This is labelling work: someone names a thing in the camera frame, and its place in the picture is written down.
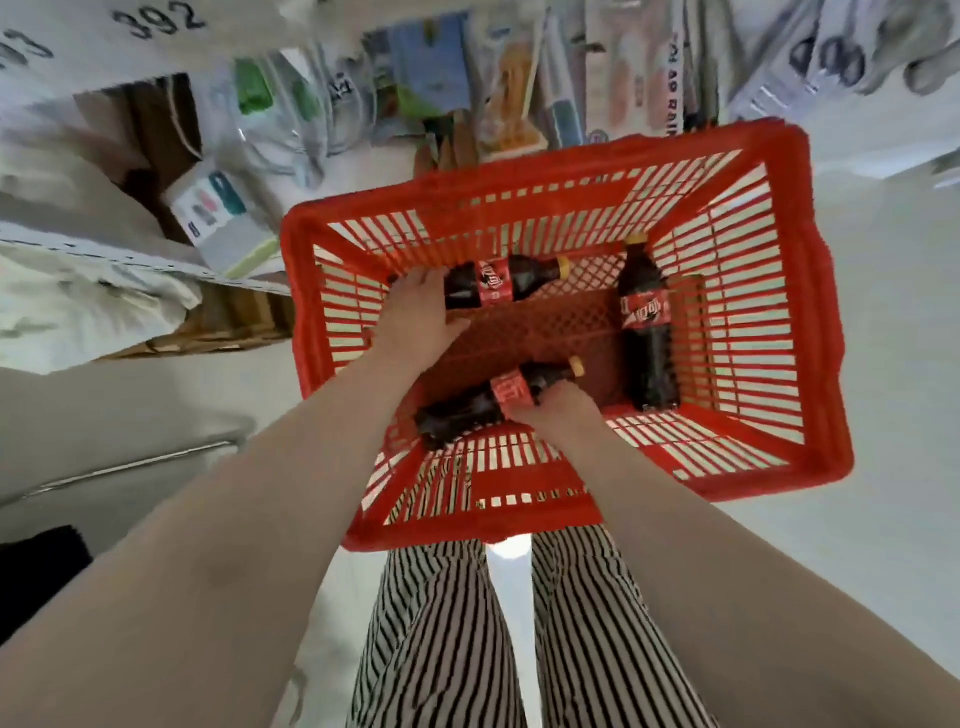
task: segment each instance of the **soda bottle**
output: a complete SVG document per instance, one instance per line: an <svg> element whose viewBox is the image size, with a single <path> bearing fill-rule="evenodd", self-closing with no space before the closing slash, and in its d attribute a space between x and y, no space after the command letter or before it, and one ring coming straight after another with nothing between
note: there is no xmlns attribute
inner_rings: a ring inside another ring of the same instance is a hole
<svg viewBox="0 0 960 728"><path fill-rule="evenodd" d="M504 406L533 405L539 401L540 393L561 379L572 381L584 373L584 363L579 356L571 356L566 364L528 361L456 397L422 407L414 418L417 432L428 449L442 449L474 429L502 423L506 420Z"/></svg>
<svg viewBox="0 0 960 728"><path fill-rule="evenodd" d="M563 255L548 260L511 255L464 263L451 269L446 276L446 308L480 308L523 301L547 283L566 280L569 275L570 261Z"/></svg>
<svg viewBox="0 0 960 728"><path fill-rule="evenodd" d="M627 262L616 281L623 313L627 397L640 412L680 404L670 358L670 299L660 268L644 249L646 242L646 235L627 238Z"/></svg>

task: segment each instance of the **striped pants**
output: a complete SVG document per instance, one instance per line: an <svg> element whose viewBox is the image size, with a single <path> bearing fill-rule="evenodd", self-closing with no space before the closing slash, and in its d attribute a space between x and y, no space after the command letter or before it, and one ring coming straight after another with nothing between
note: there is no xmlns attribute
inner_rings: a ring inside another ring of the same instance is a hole
<svg viewBox="0 0 960 728"><path fill-rule="evenodd" d="M544 728L715 728L605 528L535 535L533 573ZM393 551L348 726L526 724L483 545Z"/></svg>

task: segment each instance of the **snack package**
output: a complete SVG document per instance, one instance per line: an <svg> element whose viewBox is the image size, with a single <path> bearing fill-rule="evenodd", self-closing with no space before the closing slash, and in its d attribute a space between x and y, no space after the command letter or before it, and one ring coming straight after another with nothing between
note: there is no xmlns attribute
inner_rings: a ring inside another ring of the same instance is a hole
<svg viewBox="0 0 960 728"><path fill-rule="evenodd" d="M464 58L466 14L456 12L388 29L400 113L433 119L469 109Z"/></svg>
<svg viewBox="0 0 960 728"><path fill-rule="evenodd" d="M591 143L684 130L684 0L587 0Z"/></svg>
<svg viewBox="0 0 960 728"><path fill-rule="evenodd" d="M400 96L394 75L394 59L390 53L390 37L387 31L378 30L363 38L364 50L373 66L373 84L376 88L376 124L371 132L371 142L386 144L395 137L426 134L423 122L400 114Z"/></svg>
<svg viewBox="0 0 960 728"><path fill-rule="evenodd" d="M483 97L476 138L483 161L520 157L547 148L530 121L540 63L545 6L517 2L473 12L468 24Z"/></svg>

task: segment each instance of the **red shopping basket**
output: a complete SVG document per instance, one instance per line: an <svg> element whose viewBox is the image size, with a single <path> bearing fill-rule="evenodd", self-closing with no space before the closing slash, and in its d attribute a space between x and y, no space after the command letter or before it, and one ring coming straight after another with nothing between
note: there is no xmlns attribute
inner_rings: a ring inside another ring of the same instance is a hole
<svg viewBox="0 0 960 728"><path fill-rule="evenodd" d="M683 399L673 412L639 414L624 395L614 286L635 231L670 277ZM297 206L281 240L305 397L368 347L390 274L510 253L572 260L568 280L529 301L451 313L473 325L397 411L347 548L492 542L601 521L563 455L522 425L440 452L416 438L418 406L529 359L580 355L583 386L610 427L710 500L822 485L852 469L832 261L797 128L737 124L432 175Z"/></svg>

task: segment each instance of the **white floor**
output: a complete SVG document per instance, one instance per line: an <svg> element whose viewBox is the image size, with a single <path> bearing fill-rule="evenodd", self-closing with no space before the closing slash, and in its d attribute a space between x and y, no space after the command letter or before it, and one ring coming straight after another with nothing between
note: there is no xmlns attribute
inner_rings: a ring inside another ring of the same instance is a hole
<svg viewBox="0 0 960 728"><path fill-rule="evenodd" d="M960 676L960 194L916 181L821 180L817 196L843 308L857 467L834 486L723 508ZM288 344L49 377L0 371L0 495L253 432L299 399ZM212 460L2 509L0 542L73 522L103 550ZM298 659L308 678L300 726L343 724L384 558L341 552L334 560ZM492 569L535 713L529 563L492 561Z"/></svg>

